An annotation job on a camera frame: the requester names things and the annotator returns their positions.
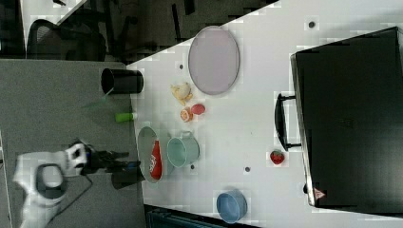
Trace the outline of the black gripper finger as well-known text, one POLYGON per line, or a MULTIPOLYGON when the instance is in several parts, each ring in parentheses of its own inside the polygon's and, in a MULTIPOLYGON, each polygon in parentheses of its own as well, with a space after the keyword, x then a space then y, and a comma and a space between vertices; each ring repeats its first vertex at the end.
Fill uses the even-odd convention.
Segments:
POLYGON ((106 168, 107 173, 129 172, 140 166, 140 161, 115 161, 106 168))
POLYGON ((109 159, 120 159, 128 157, 129 152, 106 151, 106 155, 109 159))

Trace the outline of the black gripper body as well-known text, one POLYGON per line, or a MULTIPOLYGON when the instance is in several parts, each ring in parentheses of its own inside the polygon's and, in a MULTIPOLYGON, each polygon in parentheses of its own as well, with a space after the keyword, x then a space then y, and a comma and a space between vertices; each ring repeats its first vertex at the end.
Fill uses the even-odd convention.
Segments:
POLYGON ((86 164, 83 168, 83 173, 93 174, 96 173, 99 169, 105 169, 107 167, 106 157, 106 151, 87 150, 86 164))

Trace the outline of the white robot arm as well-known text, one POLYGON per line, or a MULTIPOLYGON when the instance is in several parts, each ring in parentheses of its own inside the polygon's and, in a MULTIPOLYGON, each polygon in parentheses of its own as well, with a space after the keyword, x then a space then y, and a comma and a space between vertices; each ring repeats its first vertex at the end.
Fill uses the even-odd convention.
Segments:
POLYGON ((133 171, 140 161, 121 161, 128 152, 96 150, 78 141, 56 152, 29 152, 17 157, 13 181, 26 194, 20 228, 46 228, 62 213, 61 203, 67 194, 68 178, 94 174, 133 171))

